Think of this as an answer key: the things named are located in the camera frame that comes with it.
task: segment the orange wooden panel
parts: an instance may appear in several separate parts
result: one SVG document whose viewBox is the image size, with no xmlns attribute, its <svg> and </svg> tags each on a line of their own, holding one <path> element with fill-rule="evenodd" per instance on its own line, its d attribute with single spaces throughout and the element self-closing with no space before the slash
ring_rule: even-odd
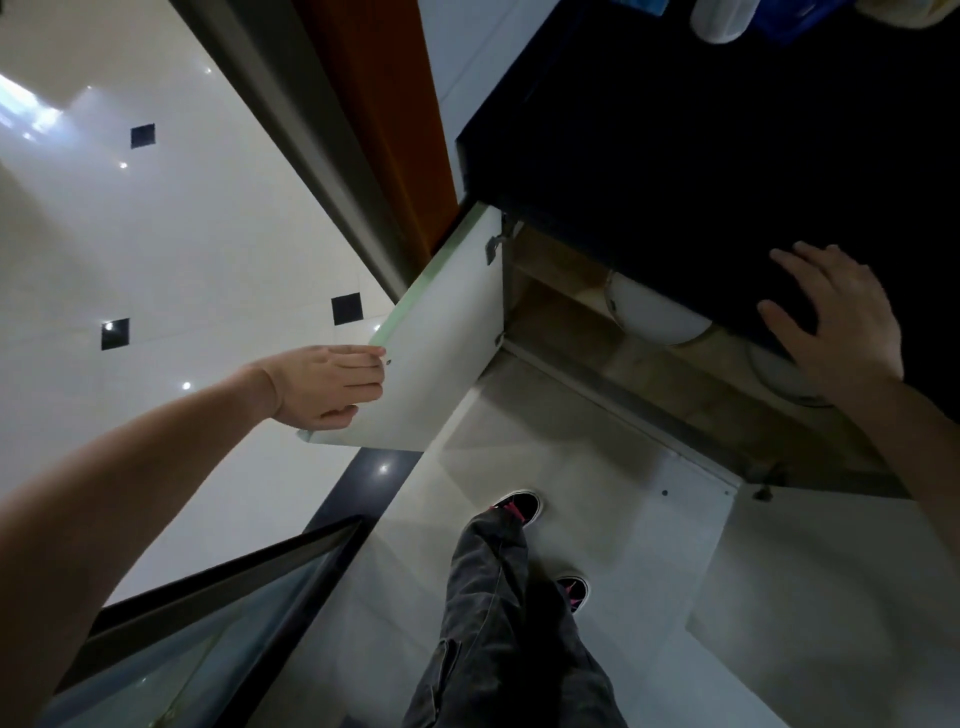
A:
<svg viewBox="0 0 960 728">
<path fill-rule="evenodd" d="M 422 267 L 459 211 L 417 0 L 296 0 Z"/>
</svg>

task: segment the black shoe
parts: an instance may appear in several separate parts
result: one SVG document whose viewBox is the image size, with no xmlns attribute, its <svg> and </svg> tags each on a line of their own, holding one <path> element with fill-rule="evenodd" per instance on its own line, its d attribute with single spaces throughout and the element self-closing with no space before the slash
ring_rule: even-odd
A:
<svg viewBox="0 0 960 728">
<path fill-rule="evenodd" d="M 502 508 L 509 511 L 523 521 L 524 526 L 530 525 L 543 510 L 543 501 L 533 491 L 514 491 L 498 500 L 491 508 Z"/>
<path fill-rule="evenodd" d="M 557 579 L 561 589 L 566 592 L 570 600 L 570 612 L 576 614 L 577 610 L 584 606 L 587 597 L 590 596 L 590 586 L 583 576 L 561 576 Z"/>
</svg>

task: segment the white cabinet door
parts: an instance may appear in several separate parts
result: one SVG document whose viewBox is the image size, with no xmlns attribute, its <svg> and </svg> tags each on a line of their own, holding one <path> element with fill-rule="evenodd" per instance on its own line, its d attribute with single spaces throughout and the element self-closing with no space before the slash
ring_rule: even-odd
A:
<svg viewBox="0 0 960 728">
<path fill-rule="evenodd" d="M 347 429 L 309 443 L 426 450 L 490 363 L 503 332 L 503 253 L 488 262 L 500 211 L 476 205 L 371 339 L 387 349 L 383 397 Z"/>
</svg>

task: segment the person's right hand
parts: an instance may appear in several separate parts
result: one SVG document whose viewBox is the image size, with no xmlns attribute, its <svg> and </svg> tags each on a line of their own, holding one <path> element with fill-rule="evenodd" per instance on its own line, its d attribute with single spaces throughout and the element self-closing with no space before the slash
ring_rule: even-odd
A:
<svg viewBox="0 0 960 728">
<path fill-rule="evenodd" d="M 819 324 L 810 335 L 772 301 L 760 302 L 760 316 L 824 397 L 849 413 L 875 385 L 903 379 L 900 326 L 869 267 L 835 245 L 797 243 L 770 257 L 800 284 Z"/>
<path fill-rule="evenodd" d="M 303 429 L 343 429 L 356 404 L 383 395 L 382 347 L 303 347 L 254 361 L 243 371 L 262 372 L 271 388 L 265 417 Z"/>
</svg>

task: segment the dark gray pants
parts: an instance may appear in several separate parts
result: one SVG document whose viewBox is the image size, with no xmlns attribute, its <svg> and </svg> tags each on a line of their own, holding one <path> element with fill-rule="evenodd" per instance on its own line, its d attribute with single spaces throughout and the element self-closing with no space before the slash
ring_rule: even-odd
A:
<svg viewBox="0 0 960 728">
<path fill-rule="evenodd" d="M 529 578 L 520 520 L 502 509 L 468 523 L 453 552 L 440 644 L 403 719 L 433 725 L 626 726 L 566 595 Z"/>
</svg>

